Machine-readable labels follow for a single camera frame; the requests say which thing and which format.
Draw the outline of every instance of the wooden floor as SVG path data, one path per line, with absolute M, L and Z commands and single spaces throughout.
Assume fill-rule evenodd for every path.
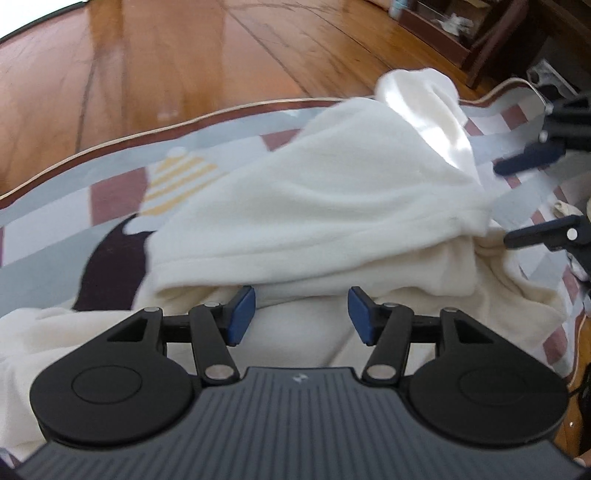
M 485 93 L 364 0 L 92 0 L 0 44 L 0 194 L 114 138 L 422 67 Z

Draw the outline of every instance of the gray ribbed surface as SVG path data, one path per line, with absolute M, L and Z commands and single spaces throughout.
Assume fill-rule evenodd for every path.
M 251 368 L 149 442 L 113 452 L 50 444 L 18 469 L 26 480 L 570 480 L 580 471 L 549 442 L 482 451 L 441 439 L 394 391 L 363 387 L 346 368 Z

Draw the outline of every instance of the white blanket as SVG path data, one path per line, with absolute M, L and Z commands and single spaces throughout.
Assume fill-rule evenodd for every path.
M 187 202 L 150 238 L 135 306 L 184 313 L 254 285 L 260 308 L 232 351 L 241 370 L 359 369 L 371 349 L 347 317 L 352 285 L 419 314 L 455 306 L 526 351 L 538 347 L 564 321 L 561 302 L 521 278 L 502 232 L 489 229 L 453 84 L 432 71 L 389 75 L 381 85 L 398 94 L 378 85 L 377 96 L 391 108 L 344 102 Z M 34 377 L 127 315 L 21 309 L 0 319 L 0 446 L 31 453 L 42 441 L 28 404 Z M 188 346 L 171 351 L 191 368 Z

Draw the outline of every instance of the white fleece fabric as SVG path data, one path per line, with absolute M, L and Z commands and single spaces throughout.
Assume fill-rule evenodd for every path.
M 185 313 L 254 285 L 259 309 L 232 349 L 242 371 L 360 370 L 371 348 L 347 316 L 353 285 L 418 314 L 458 307 L 526 351 L 538 347 L 564 321 L 562 304 L 521 277 L 502 232 L 489 228 L 453 84 L 431 71 L 392 78 L 396 111 L 343 102 L 188 201 L 150 237 L 135 307 Z M 0 319 L 0 446 L 23 459 L 43 441 L 28 403 L 34 377 L 128 315 L 20 309 Z M 430 355 L 413 349 L 410 370 Z M 194 369 L 188 345 L 172 344 L 169 356 Z

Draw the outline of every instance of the wooden furniture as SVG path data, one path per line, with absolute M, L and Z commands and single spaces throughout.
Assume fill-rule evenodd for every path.
M 532 15 L 544 32 L 591 72 L 591 0 L 531 1 Z
M 430 18 L 428 12 L 420 12 L 423 5 L 417 0 L 409 4 L 400 16 L 400 24 L 435 48 L 453 64 L 468 72 L 466 85 L 476 88 L 501 48 L 521 25 L 529 9 L 528 0 L 504 0 L 497 6 L 498 20 L 491 23 L 470 46 L 443 31 Z

